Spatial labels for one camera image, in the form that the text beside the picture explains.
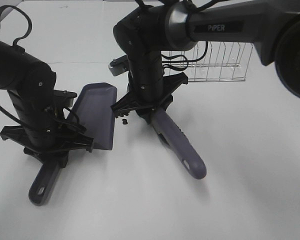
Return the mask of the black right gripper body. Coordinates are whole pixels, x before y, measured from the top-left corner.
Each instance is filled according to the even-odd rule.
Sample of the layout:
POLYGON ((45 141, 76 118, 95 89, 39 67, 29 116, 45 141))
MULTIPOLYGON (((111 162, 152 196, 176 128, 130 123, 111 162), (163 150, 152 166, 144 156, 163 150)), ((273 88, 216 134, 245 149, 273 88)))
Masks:
POLYGON ((175 68, 170 64, 164 65, 163 58, 171 60, 174 59, 173 56, 167 57, 160 51, 150 51, 127 57, 128 92, 111 106, 115 117, 118 113, 157 108, 180 85, 188 83, 188 77, 183 72, 164 76, 165 68, 175 68))

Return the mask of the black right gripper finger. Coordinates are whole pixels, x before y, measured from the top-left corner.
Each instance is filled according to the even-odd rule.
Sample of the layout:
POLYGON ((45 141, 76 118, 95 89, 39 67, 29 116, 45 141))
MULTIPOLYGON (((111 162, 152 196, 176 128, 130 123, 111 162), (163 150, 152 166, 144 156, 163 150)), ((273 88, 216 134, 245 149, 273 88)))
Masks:
POLYGON ((162 108, 163 110, 166 110, 169 105, 173 102, 174 98, 172 96, 172 94, 168 95, 167 98, 160 103, 156 108, 162 108))
POLYGON ((144 119, 148 125, 152 124, 152 114, 155 111, 154 108, 144 108, 136 110, 137 115, 144 119))

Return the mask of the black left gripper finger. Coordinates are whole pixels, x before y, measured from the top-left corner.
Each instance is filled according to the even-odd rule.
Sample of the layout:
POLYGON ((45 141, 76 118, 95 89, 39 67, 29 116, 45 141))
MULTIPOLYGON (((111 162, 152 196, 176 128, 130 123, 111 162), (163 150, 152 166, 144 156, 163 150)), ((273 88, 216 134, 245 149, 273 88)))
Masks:
POLYGON ((62 151, 57 153, 57 162, 60 168, 65 168, 69 161, 69 151, 62 151))
POLYGON ((32 151, 27 147, 23 149, 23 153, 37 159, 40 163, 44 163, 46 161, 43 153, 32 151))

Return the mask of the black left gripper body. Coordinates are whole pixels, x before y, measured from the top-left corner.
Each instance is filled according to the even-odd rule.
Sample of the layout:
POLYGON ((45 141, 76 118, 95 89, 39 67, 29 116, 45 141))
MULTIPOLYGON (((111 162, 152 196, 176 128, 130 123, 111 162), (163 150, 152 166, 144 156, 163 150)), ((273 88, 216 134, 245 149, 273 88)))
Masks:
POLYGON ((15 90, 8 95, 17 117, 0 107, 0 111, 18 124, 4 126, 0 132, 2 140, 13 142, 37 153, 60 152, 61 145, 83 136, 86 128, 80 124, 72 107, 60 107, 54 103, 54 90, 46 95, 30 92, 29 98, 15 90))

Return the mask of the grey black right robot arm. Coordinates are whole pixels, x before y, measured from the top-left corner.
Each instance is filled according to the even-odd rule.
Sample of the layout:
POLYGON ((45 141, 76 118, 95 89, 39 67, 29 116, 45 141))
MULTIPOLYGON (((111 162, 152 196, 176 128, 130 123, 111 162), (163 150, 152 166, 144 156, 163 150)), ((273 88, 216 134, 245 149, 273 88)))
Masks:
POLYGON ((282 84, 300 98, 300 0, 252 0, 196 7, 188 0, 164 0, 138 7, 113 28, 125 53, 130 91, 111 108, 115 117, 136 111, 148 119, 167 107, 185 83, 183 72, 165 77, 163 51, 188 51, 200 42, 254 45, 264 66, 274 64, 282 84))

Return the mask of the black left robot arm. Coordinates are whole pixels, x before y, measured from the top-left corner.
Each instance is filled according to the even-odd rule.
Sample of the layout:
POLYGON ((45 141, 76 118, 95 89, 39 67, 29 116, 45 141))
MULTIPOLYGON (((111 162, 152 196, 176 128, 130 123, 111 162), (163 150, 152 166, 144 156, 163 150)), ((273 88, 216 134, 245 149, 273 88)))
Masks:
POLYGON ((56 90, 56 80, 47 63, 0 41, 0 90, 7 91, 17 117, 1 106, 0 111, 18 123, 5 126, 0 137, 23 146, 42 163, 56 160, 64 167, 69 151, 92 152, 94 139, 84 134, 86 128, 71 110, 77 94, 56 90))

